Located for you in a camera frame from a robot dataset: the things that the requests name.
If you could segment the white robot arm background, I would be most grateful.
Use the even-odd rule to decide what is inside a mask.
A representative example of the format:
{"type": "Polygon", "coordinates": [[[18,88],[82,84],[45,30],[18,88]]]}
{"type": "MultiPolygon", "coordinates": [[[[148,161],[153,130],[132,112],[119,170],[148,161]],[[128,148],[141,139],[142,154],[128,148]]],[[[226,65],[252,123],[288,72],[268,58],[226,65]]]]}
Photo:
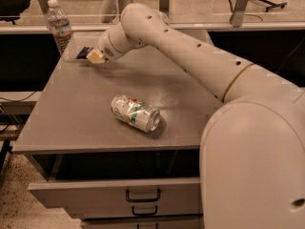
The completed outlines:
{"type": "Polygon", "coordinates": [[[102,23],[111,23],[115,18],[120,18],[122,11],[132,4],[133,0],[103,0],[100,20],[102,23]]]}

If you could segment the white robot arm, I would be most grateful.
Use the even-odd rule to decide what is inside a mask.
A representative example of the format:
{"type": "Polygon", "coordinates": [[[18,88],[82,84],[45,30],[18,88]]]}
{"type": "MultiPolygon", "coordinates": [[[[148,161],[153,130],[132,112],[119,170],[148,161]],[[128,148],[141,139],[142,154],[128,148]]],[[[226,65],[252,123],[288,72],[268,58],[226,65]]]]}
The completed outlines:
{"type": "Polygon", "coordinates": [[[200,143],[205,229],[305,229],[305,93],[129,4],[98,39],[105,59],[147,45],[222,102],[200,143]]]}

